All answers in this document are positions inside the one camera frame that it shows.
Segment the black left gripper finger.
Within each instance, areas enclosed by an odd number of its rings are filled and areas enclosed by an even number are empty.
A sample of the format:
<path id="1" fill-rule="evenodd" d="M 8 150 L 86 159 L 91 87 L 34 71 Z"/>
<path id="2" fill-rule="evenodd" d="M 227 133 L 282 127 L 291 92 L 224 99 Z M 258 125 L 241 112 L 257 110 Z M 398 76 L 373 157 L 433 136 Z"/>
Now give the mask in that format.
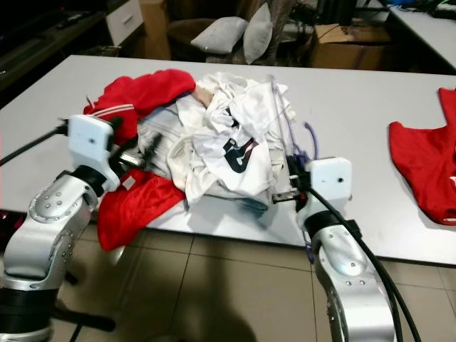
<path id="1" fill-rule="evenodd" d="M 137 149 L 143 169 L 164 169 L 166 159 L 157 152 L 163 141 L 162 133 L 139 133 Z"/>

